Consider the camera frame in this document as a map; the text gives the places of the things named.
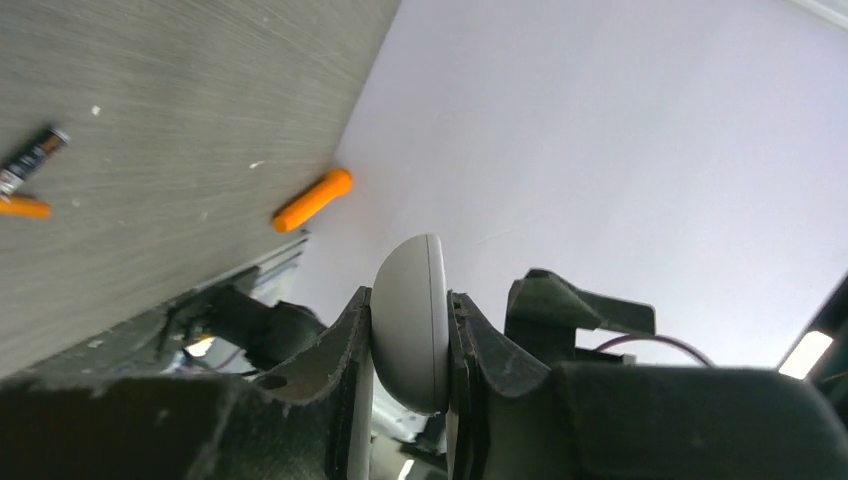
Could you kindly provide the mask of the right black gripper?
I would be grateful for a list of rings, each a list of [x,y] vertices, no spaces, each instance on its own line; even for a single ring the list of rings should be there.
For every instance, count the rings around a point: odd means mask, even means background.
[[[627,364],[623,355],[576,345],[579,330],[636,337],[656,333],[655,310],[580,289],[558,274],[533,268],[508,293],[504,335],[546,365],[566,361]]]

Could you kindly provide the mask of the black AAA battery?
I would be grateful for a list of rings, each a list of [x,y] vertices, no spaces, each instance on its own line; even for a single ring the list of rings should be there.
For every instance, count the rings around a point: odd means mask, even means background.
[[[70,136],[58,126],[48,125],[38,131],[1,163],[1,194],[12,195],[69,142]]]

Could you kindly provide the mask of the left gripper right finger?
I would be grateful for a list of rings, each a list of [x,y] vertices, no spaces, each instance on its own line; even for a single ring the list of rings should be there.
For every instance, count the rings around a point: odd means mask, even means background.
[[[543,435],[552,405],[550,369],[499,332],[465,293],[447,295],[451,479],[553,479],[557,459]]]

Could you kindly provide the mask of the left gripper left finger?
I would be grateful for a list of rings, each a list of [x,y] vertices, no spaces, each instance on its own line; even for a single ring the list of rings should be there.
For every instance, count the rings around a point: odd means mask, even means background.
[[[257,381],[281,404],[271,452],[284,479],[369,477],[370,293],[358,288],[333,325]]]

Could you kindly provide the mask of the white remote control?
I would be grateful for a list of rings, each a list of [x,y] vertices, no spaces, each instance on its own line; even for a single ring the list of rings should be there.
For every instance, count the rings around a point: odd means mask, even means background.
[[[388,394],[421,414],[449,404],[447,285],[440,238],[421,234],[383,261],[370,295],[371,351]]]

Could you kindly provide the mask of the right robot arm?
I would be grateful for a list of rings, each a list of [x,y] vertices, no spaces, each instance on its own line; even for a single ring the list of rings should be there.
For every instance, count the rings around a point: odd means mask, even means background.
[[[219,337],[244,349],[248,361],[268,371],[314,341],[325,329],[307,307],[279,301],[267,306],[225,281],[170,307],[166,326],[193,339]],[[656,332],[652,306],[582,290],[552,271],[531,269],[507,297],[504,334],[544,364],[588,360],[576,332],[607,330],[641,336]]]

